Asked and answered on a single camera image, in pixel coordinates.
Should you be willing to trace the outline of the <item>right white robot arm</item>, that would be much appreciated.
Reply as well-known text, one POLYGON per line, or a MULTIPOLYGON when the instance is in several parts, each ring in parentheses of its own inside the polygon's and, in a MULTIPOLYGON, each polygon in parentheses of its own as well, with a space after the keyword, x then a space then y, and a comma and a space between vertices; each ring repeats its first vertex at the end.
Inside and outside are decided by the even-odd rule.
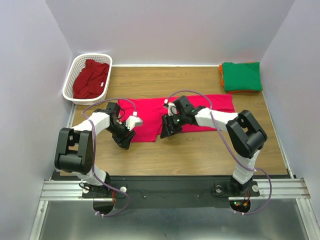
POLYGON ((216 129, 218 133, 228 133, 232 145, 227 144, 226 148, 236 161, 229 187, 234 195, 246 192, 256 171, 257 157, 268 139, 253 114, 248 110, 240 113, 213 110, 211 101, 208 107, 194 107, 185 95, 173 102, 166 98, 163 105, 167 114, 162 116, 162 139, 181 133, 185 125, 208 127, 216 129))

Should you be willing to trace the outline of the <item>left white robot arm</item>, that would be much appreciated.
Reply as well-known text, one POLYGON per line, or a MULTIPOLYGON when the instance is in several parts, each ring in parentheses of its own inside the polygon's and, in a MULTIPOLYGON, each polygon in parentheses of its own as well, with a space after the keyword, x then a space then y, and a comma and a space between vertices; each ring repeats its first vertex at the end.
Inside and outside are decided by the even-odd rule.
POLYGON ((115 194, 115 189, 111 186, 110 175, 95 165, 97 135, 106 130, 120 148, 128 150, 136 134, 134 128, 143 123, 137 111, 120 121, 120 111, 117 103, 109 102, 105 109, 94 110, 82 123, 64 127, 58 134, 55 168, 85 181, 80 187, 100 197, 115 194))

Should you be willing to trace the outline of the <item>bright pink t shirt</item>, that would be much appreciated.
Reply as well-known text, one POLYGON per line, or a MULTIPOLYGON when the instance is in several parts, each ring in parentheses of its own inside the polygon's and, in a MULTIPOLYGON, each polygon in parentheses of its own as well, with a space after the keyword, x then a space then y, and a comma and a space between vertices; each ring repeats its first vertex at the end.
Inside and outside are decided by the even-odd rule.
MULTIPOLYGON (((213 110, 234 113, 235 107, 230 94, 207 94, 206 97, 213 103, 213 110)), ((205 106, 209 107, 209 102, 200 95, 188 95, 188 100, 193 106, 205 106)), ((142 119, 142 126, 135 127, 135 136, 132 139, 132 143, 148 143, 155 142, 158 135, 162 131, 162 115, 167 114, 168 110, 164 108, 165 97, 161 98, 138 98, 131 100, 137 110, 137 116, 142 119)), ((134 107, 126 100, 118 100, 117 104, 121 107, 123 112, 123 119, 126 120, 134 111, 134 107)), ((195 125, 184 125, 182 127, 182 133, 189 132, 207 132, 215 131, 215 128, 195 125)))

